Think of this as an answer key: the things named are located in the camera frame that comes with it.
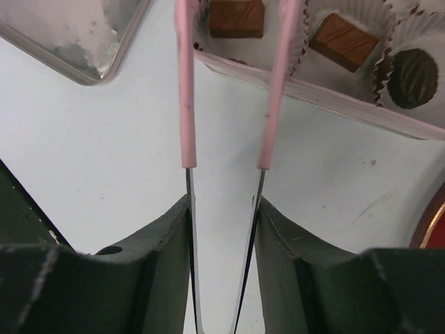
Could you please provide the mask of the brown rectangular chocolate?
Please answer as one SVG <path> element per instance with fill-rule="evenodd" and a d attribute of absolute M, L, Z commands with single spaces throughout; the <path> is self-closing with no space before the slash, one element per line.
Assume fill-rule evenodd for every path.
<path fill-rule="evenodd" d="M 309 41 L 309 47 L 322 56 L 356 72 L 371 54 L 378 39 L 332 13 L 321 23 Z"/>
<path fill-rule="evenodd" d="M 209 31 L 212 38 L 262 38 L 263 1 L 210 1 Z"/>

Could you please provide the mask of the dark oval chocolate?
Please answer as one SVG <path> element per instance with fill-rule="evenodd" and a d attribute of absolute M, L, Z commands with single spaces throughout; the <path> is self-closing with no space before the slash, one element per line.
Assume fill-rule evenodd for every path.
<path fill-rule="evenodd" d="M 398 52 L 387 90 L 393 103 L 402 109 L 414 109 L 429 102 L 437 92 L 439 69 L 423 49 Z"/>

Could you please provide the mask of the silver tin lid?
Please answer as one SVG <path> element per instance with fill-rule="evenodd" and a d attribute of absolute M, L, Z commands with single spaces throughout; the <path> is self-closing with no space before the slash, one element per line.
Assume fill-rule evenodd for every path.
<path fill-rule="evenodd" d="M 82 86 L 111 80 L 148 1 L 2 1 L 1 38 Z"/>

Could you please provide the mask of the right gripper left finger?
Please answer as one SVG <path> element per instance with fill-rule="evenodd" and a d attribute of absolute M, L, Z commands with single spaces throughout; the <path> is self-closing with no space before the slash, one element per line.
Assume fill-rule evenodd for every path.
<path fill-rule="evenodd" d="M 188 296 L 188 204 L 84 255 L 1 246 L 2 333 L 181 333 Z"/>

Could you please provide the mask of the pink chocolate tin box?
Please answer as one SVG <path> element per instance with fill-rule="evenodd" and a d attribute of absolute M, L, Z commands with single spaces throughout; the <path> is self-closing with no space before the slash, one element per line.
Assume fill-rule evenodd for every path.
<path fill-rule="evenodd" d="M 260 38 L 214 38 L 211 2 L 201 1 L 193 22 L 195 57 L 219 74 L 260 88 L 270 83 L 285 17 L 294 19 L 283 92 L 302 102 L 412 138 L 444 139 L 443 1 L 265 1 Z M 309 47 L 323 20 L 336 14 L 378 40 L 355 72 Z M 422 49 L 436 62 L 432 99 L 413 109 L 388 91 L 392 61 L 400 51 Z"/>

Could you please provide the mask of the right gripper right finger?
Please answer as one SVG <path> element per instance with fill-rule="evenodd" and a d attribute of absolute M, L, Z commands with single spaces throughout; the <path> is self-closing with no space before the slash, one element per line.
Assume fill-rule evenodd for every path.
<path fill-rule="evenodd" d="M 443 333 L 444 251 L 354 254 L 259 206 L 255 252 L 267 333 Z"/>

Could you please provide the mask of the red round plate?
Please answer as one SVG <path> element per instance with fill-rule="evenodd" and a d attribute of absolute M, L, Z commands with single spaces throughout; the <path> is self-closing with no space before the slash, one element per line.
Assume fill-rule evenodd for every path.
<path fill-rule="evenodd" d="M 426 207 L 410 242 L 410 248 L 444 249 L 444 184 Z"/>

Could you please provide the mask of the pink metal tongs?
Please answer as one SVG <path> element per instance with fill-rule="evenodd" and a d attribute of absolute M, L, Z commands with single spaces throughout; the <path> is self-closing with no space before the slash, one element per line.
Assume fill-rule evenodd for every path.
<path fill-rule="evenodd" d="M 281 1 L 280 19 L 281 27 L 278 38 L 278 46 L 274 57 L 273 68 L 270 76 L 268 107 L 265 114 L 264 132 L 261 140 L 261 150 L 257 162 L 259 176 L 257 190 L 252 200 L 252 211 L 250 215 L 250 233 L 245 245 L 242 275 L 236 298 L 236 308 L 230 327 L 231 333 L 236 333 L 241 316 L 241 308 L 248 281 L 250 263 L 254 247 L 254 239 L 259 216 L 259 205 L 264 187 L 266 171 L 270 169 L 277 127 L 280 117 L 282 94 L 284 82 L 289 68 L 289 57 L 291 53 L 291 42 L 297 29 L 298 17 L 301 12 L 301 1 Z M 177 36 L 177 56 L 179 75 L 179 121 L 181 140 L 181 165 L 186 174 L 186 194 L 188 199 L 188 211 L 190 216 L 189 250 L 191 266 L 191 285 L 194 309 L 195 330 L 203 333 L 202 308 L 199 285 L 199 269 L 197 263 L 197 224 L 195 210 L 195 191 L 193 170 L 197 166 L 196 135 L 195 135 L 195 113 L 194 113 L 194 59 L 192 28 L 193 19 L 197 12 L 196 1 L 176 1 L 175 3 L 175 32 Z"/>

